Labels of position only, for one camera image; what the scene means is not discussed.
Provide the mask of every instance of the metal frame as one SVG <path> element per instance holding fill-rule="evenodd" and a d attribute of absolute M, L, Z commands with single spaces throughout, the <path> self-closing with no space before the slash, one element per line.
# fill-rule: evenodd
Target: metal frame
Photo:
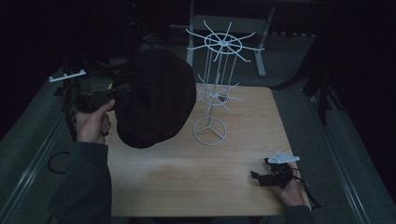
<path fill-rule="evenodd" d="M 268 36 L 268 31 L 272 22 L 272 18 L 274 16 L 276 7 L 271 6 L 268 17 L 266 20 L 256 20 L 256 19 L 244 19 L 244 18 L 229 18 L 229 17 L 218 17 L 218 16 L 207 16 L 207 15 L 195 15 L 194 13 L 194 1 L 191 0 L 190 5 L 190 32 L 193 33 L 195 30 L 205 30 L 206 28 L 202 25 L 202 21 L 211 21 L 211 28 L 214 31 L 223 31 L 224 27 L 230 21 L 233 21 L 233 29 L 238 33 L 258 33 L 261 34 L 261 40 L 258 45 L 258 49 L 262 49 L 265 43 L 265 39 Z M 193 44 L 193 36 L 190 35 L 189 38 L 189 49 L 187 50 L 187 58 L 186 62 L 191 66 L 193 64 L 193 50 L 190 50 L 194 47 Z M 256 59 L 257 71 L 259 77 L 265 77 L 265 68 L 264 63 L 262 61 L 262 54 L 259 51 L 254 52 L 254 57 Z"/>

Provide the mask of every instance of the floor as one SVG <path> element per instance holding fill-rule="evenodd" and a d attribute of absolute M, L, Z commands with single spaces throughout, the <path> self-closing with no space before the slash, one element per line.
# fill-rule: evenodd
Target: floor
<path fill-rule="evenodd" d="M 148 39 L 142 49 L 167 48 L 186 58 L 188 36 L 178 31 L 169 42 Z M 233 80 L 242 86 L 271 87 L 293 77 L 314 37 L 269 35 L 262 52 L 267 77 L 258 77 L 254 61 L 239 62 Z M 241 52 L 252 59 L 249 51 Z M 196 50 L 193 70 L 197 75 L 205 66 L 204 50 Z M 116 63 L 122 58 L 113 58 Z M 378 177 L 347 113 L 329 100 L 328 125 L 317 115 L 316 98 L 302 93 L 306 80 L 282 91 L 273 91 L 276 105 L 291 148 L 302 169 L 312 195 L 321 204 L 313 211 L 317 223 L 396 223 L 396 206 Z M 103 80 L 93 83 L 105 86 Z M 0 220 L 5 223 L 46 223 L 50 217 L 48 202 L 62 181 L 47 167 L 49 158 L 67 151 L 71 138 L 63 122 L 62 99 L 54 96 L 59 84 L 44 83 L 21 118 L 0 142 Z M 51 162 L 55 170 L 66 166 L 61 154 Z M 29 166 L 37 161 L 37 166 Z M 26 167 L 36 171 L 25 173 Z M 19 191 L 13 191 L 19 184 Z M 114 217 L 112 223 L 128 223 L 126 217 Z M 284 223 L 282 216 L 263 217 L 262 223 Z"/>

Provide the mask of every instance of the person's right hand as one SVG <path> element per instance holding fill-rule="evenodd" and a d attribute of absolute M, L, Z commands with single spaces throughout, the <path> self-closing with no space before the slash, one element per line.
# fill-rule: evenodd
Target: person's right hand
<path fill-rule="evenodd" d="M 293 175 L 297 176 L 298 171 L 294 169 L 294 167 L 290 167 L 293 169 Z M 268 188 L 273 191 L 286 206 L 305 205 L 303 193 L 296 178 L 293 178 L 284 189 L 278 186 Z"/>
<path fill-rule="evenodd" d="M 106 139 L 103 133 L 111 128 L 107 111 L 111 110 L 115 101 L 111 100 L 91 114 L 85 114 L 80 111 L 76 114 L 77 121 L 77 141 L 104 144 Z"/>

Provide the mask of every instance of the wooden table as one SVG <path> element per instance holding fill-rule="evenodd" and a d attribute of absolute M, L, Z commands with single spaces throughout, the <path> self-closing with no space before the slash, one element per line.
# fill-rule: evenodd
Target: wooden table
<path fill-rule="evenodd" d="M 208 105 L 198 101 L 177 136 L 146 149 L 126 146 L 119 139 L 114 113 L 107 137 L 108 166 L 113 185 L 113 217 L 271 216 L 283 205 L 269 189 L 260 187 L 250 171 L 270 173 L 262 159 L 277 151 L 291 154 L 290 144 L 271 91 L 236 87 L 227 107 L 213 116 L 227 127 L 216 146 L 199 143 L 194 123 Z"/>

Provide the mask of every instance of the black hat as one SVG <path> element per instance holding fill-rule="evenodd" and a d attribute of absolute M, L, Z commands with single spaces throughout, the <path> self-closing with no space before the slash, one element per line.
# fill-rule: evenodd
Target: black hat
<path fill-rule="evenodd" d="M 114 78 L 113 87 L 129 83 L 132 91 L 114 105 L 120 139 L 146 148 L 174 137 L 196 102 L 192 69 L 166 49 L 137 53 Z"/>

